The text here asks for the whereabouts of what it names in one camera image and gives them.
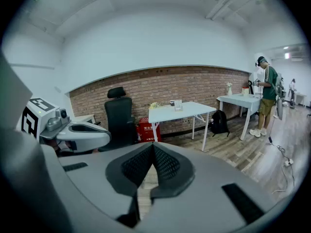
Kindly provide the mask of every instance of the person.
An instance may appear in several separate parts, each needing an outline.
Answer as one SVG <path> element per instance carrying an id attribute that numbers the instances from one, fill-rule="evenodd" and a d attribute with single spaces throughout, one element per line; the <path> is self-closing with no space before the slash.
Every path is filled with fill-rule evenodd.
<path id="1" fill-rule="evenodd" d="M 249 133 L 255 137 L 260 137 L 261 135 L 267 135 L 267 128 L 270 122 L 271 109 L 276 101 L 276 91 L 274 86 L 276 85 L 277 73 L 263 56 L 259 57 L 257 62 L 257 65 L 265 71 L 265 80 L 264 82 L 258 81 L 255 83 L 256 86 L 263 86 L 263 91 L 260 107 L 258 110 L 258 127 L 257 129 L 250 130 Z"/>
<path id="2" fill-rule="evenodd" d="M 294 101 L 294 97 L 295 97 L 295 91 L 296 91 L 295 83 L 296 83 L 295 79 L 293 79 L 292 82 L 290 83 L 291 101 Z"/>

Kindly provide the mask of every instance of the black backpack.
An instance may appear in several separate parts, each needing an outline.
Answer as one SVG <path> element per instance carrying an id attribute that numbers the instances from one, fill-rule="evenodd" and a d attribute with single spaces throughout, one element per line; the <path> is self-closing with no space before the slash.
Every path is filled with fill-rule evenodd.
<path id="1" fill-rule="evenodd" d="M 225 116 L 225 113 L 223 111 L 216 111 L 215 114 L 212 116 L 214 119 L 211 125 L 211 130 L 215 134 L 221 134 L 228 132 L 227 137 L 230 134 L 230 131 L 228 130 L 227 125 L 227 117 Z"/>

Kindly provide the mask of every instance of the khaki shorts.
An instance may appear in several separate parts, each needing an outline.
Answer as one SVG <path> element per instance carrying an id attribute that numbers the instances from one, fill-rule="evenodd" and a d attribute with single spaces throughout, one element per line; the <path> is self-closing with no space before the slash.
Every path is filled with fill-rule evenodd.
<path id="1" fill-rule="evenodd" d="M 269 115 L 275 102 L 275 100 L 262 99 L 258 112 L 264 114 L 265 116 Z"/>

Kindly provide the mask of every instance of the power strip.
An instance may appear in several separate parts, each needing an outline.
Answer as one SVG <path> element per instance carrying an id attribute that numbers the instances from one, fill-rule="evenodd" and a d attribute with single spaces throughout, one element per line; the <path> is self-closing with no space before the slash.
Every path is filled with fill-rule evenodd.
<path id="1" fill-rule="evenodd" d="M 294 164 L 294 161 L 292 159 L 290 159 L 290 161 L 285 162 L 285 166 L 290 166 L 292 164 Z"/>

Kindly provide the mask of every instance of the red box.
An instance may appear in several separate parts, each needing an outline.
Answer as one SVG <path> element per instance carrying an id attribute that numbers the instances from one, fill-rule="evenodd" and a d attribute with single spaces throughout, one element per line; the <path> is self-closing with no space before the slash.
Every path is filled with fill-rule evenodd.
<path id="1" fill-rule="evenodd" d="M 142 135 L 142 141 L 143 142 L 153 142 L 154 139 L 154 132 L 152 130 L 151 123 L 148 122 L 148 117 L 141 118 L 139 120 L 139 127 L 140 127 L 140 133 Z M 158 142 L 161 141 L 161 135 L 160 135 L 160 125 L 156 128 L 156 136 Z"/>

